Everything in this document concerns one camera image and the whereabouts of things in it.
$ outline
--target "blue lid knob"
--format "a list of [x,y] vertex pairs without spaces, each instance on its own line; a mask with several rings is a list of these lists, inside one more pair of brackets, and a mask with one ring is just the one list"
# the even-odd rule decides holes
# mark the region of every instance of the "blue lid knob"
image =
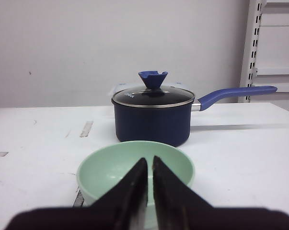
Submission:
[[143,71],[138,73],[148,89],[154,90],[160,88],[168,72],[159,74],[157,71]]

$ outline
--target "pot lid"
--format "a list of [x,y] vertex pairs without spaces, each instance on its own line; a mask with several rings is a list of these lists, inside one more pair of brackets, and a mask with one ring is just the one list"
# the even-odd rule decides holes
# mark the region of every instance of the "pot lid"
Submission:
[[145,86],[138,86],[117,92],[112,100],[131,107],[167,108],[184,105],[194,101],[195,95],[173,86],[161,86],[167,72],[144,71],[139,75]]

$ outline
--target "mint green bowl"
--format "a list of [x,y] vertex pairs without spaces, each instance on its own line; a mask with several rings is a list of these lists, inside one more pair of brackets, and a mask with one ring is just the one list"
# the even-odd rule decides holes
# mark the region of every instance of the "mint green bowl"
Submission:
[[77,183],[84,197],[85,205],[91,205],[115,186],[141,158],[148,162],[148,206],[145,228],[157,226],[154,197],[152,163],[154,155],[190,186],[194,167],[190,159],[179,149],[153,141],[127,141],[99,149],[89,155],[77,170]]

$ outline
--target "table surface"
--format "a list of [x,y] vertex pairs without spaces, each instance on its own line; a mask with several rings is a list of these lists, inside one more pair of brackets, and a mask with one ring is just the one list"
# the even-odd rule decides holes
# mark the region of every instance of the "table surface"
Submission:
[[[0,157],[0,230],[21,211],[72,206],[80,162],[118,142],[112,106],[0,108],[0,152],[8,152]],[[213,206],[289,214],[288,111],[215,104],[192,112],[190,137],[178,148],[195,165],[192,189]]]

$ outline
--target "blue saucepan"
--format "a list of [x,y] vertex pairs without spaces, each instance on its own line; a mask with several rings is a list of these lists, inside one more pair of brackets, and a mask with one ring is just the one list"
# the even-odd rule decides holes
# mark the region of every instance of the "blue saucepan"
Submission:
[[144,71],[145,86],[115,93],[116,136],[120,141],[150,140],[172,146],[183,144],[190,134],[190,112],[203,111],[226,97],[274,93],[274,86],[222,89],[195,99],[191,91],[161,86],[167,72]]

